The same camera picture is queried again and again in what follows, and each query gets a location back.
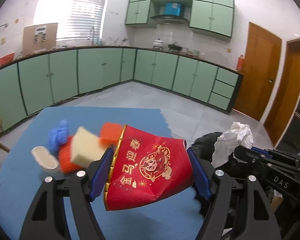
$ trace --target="blue mat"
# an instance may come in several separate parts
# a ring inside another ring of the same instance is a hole
[[[19,239],[30,203],[47,176],[30,151],[35,146],[47,146],[49,130],[62,119],[69,121],[70,134],[79,126],[97,134],[104,122],[115,122],[170,137],[159,109],[67,106],[44,109],[10,151],[0,170],[0,225],[11,240]],[[194,195],[194,190],[188,188],[157,203],[112,212],[105,210],[100,196],[91,206],[107,240],[193,240],[202,225],[200,206]],[[65,209],[71,238],[79,240],[69,198],[65,198]]]

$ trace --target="countertop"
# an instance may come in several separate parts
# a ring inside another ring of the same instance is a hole
[[[15,59],[12,62],[9,62],[9,63],[7,63],[3,66],[0,66],[0,70],[7,67],[7,66],[18,63],[20,61],[30,59],[30,58],[33,58],[33,57],[38,57],[38,56],[54,53],[54,52],[61,52],[61,51],[74,50],[74,49],[97,49],[97,48],[143,49],[143,50],[150,50],[150,51],[158,51],[158,52],[162,52],[162,53],[169,53],[169,54],[174,54],[174,55],[177,55],[177,56],[187,57],[187,58],[195,59],[195,60],[198,60],[198,61],[206,62],[206,63],[212,64],[212,65],[224,68],[224,69],[226,69],[228,71],[231,71],[233,73],[237,73],[238,75],[242,75],[241,73],[237,72],[236,70],[230,69],[228,67],[224,67],[224,66],[221,66],[219,64],[215,64],[213,62],[210,62],[210,61],[207,61],[207,60],[204,60],[204,59],[201,59],[201,58],[185,55],[185,54],[182,54],[182,53],[165,51],[165,50],[160,50],[160,49],[148,49],[148,48],[138,48],[138,47],[130,47],[130,46],[97,46],[97,45],[96,46],[66,47],[66,48],[52,49],[52,50],[48,50],[48,51],[44,51],[44,52],[40,52],[40,53],[35,53],[35,54],[29,55],[29,56],[25,56],[25,57]]]

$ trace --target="red paper bag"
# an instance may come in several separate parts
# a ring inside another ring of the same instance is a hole
[[[183,139],[125,125],[104,192],[106,210],[141,207],[190,187],[192,168]]]

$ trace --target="window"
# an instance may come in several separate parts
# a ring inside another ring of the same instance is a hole
[[[95,27],[102,34],[107,0],[39,0],[34,25],[58,23],[57,40],[86,39]]]

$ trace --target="orange sponge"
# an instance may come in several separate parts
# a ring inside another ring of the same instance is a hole
[[[122,133],[122,125],[117,123],[106,122],[100,130],[100,143],[104,146],[117,144]]]
[[[59,150],[59,154],[58,154],[60,169],[64,174],[82,169],[82,167],[80,167],[70,161],[71,160],[72,137],[73,136],[70,136],[68,138],[68,141],[65,144],[62,144],[60,146],[60,150]]]

